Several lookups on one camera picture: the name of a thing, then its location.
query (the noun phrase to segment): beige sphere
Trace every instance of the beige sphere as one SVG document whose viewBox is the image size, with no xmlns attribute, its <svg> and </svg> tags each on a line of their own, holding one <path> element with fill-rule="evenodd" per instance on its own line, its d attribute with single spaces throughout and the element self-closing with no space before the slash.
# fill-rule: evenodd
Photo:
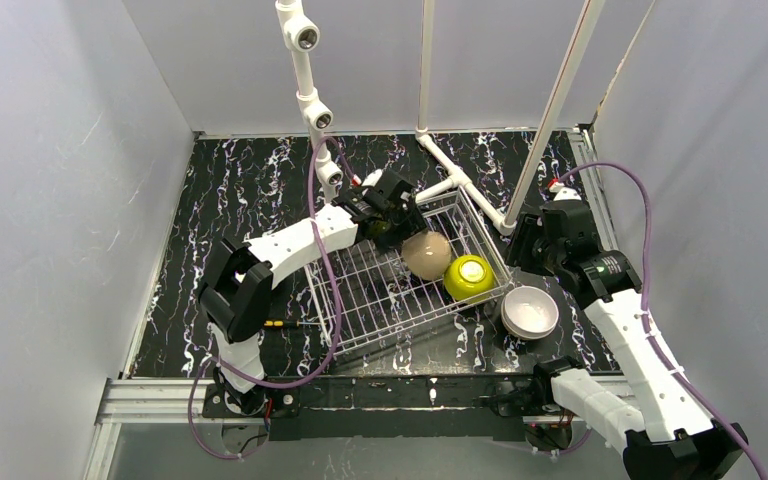
<svg viewBox="0 0 768 480">
<path fill-rule="evenodd" d="M 452 246 L 441 233 L 417 233 L 402 244 L 402 258 L 411 273 L 423 280 L 443 276 L 452 263 Z"/>
</svg>

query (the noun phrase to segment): wire basket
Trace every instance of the wire basket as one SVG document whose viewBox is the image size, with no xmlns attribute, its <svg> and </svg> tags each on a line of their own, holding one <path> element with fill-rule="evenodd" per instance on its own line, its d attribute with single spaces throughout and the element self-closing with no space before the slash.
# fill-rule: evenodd
<svg viewBox="0 0 768 480">
<path fill-rule="evenodd" d="M 511 281 L 510 272 L 487 233 L 482 217 L 462 189 L 419 204 L 428 228 L 448 238 L 455 257 L 478 255 L 487 260 L 496 278 L 480 301 L 499 297 Z M 397 251 L 381 253 L 364 241 L 330 254 L 343 300 L 343 328 L 337 354 L 379 343 L 382 339 L 473 306 L 473 298 L 455 301 L 443 279 L 421 280 L 411 275 Z M 305 274 L 322 328 L 331 342 L 334 303 L 322 260 L 305 266 Z"/>
</svg>

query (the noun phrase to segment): floor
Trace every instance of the floor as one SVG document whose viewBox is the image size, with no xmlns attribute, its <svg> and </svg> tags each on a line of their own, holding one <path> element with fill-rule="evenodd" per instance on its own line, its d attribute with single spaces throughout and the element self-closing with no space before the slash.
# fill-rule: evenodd
<svg viewBox="0 0 768 480">
<path fill-rule="evenodd" d="M 435 135 L 440 147 L 494 204 L 506 206 L 533 141 L 533 132 L 474 132 Z M 441 168 L 412 135 L 345 136 L 339 141 L 355 172 L 398 171 L 421 188 L 443 179 Z M 250 238 L 306 217 L 304 179 L 310 157 L 306 137 L 201 140 L 196 142 L 178 203 L 154 296 L 146 315 L 131 377 L 188 377 L 215 346 L 195 301 L 211 245 L 223 235 Z M 565 131 L 555 132 L 535 183 L 548 182 L 575 166 Z M 581 185 L 575 187 L 584 194 Z M 540 204 L 532 188 L 526 202 Z M 488 229 L 502 250 L 504 240 Z M 334 375 L 427 375 L 529 373 L 538 361 L 573 355 L 591 371 L 618 370 L 598 330 L 573 306 L 554 279 L 519 272 L 519 284 L 548 291 L 558 303 L 558 328 L 547 338 L 525 342 L 506 333 L 481 308 L 437 320 L 430 335 L 405 332 L 362 356 L 347 355 L 327 371 Z M 316 321 L 302 271 L 278 287 L 272 315 Z M 261 358 L 269 376 L 301 376 L 316 368 L 325 343 L 318 327 L 262 332 Z"/>
</svg>

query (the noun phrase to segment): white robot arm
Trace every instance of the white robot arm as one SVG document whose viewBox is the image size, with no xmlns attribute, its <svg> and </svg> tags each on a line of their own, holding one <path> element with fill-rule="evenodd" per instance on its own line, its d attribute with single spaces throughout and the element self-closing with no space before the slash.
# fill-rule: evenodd
<svg viewBox="0 0 768 480">
<path fill-rule="evenodd" d="M 641 282 L 630 262 L 619 251 L 602 250 L 590 208 L 575 190 L 556 184 L 550 191 L 553 201 L 520 214 L 506 263 L 555 276 L 575 297 L 611 347 L 639 408 L 569 357 L 535 367 L 537 401 L 583 418 L 623 456 L 632 479 L 720 478 L 740 448 L 652 349 L 650 337 L 678 365 L 651 317 L 644 331 Z"/>
<path fill-rule="evenodd" d="M 392 171 L 373 172 L 360 186 L 340 193 L 315 216 L 327 253 L 371 240 L 387 250 L 428 227 L 416 206 L 414 185 Z M 199 287 L 219 356 L 238 371 L 264 378 L 257 334 L 269 318 L 272 290 L 291 273 L 320 258 L 311 219 L 240 242 L 214 246 Z M 254 384 L 233 372 L 218 383 L 242 408 Z"/>
</svg>

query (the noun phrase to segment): gray wall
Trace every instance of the gray wall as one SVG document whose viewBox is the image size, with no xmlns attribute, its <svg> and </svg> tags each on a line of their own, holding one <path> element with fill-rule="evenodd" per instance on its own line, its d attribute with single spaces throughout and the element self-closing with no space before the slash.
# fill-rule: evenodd
<svg viewBox="0 0 768 480">
<path fill-rule="evenodd" d="M 688 377 L 768 468 L 768 2 L 659 1 L 596 122 L 654 199 L 653 312 Z M 605 181 L 623 248 L 638 193 Z M 753 478 L 741 460 L 730 478 Z"/>
<path fill-rule="evenodd" d="M 192 136 L 118 0 L 0 0 L 0 478 L 78 478 Z"/>
<path fill-rule="evenodd" d="M 437 2 L 430 127 L 537 126 L 582 0 Z M 649 1 L 611 0 L 560 125 L 589 122 Z M 193 130 L 303 132 L 272 1 L 125 0 Z M 306 0 L 311 54 L 340 131 L 412 130 L 422 0 Z"/>
</svg>

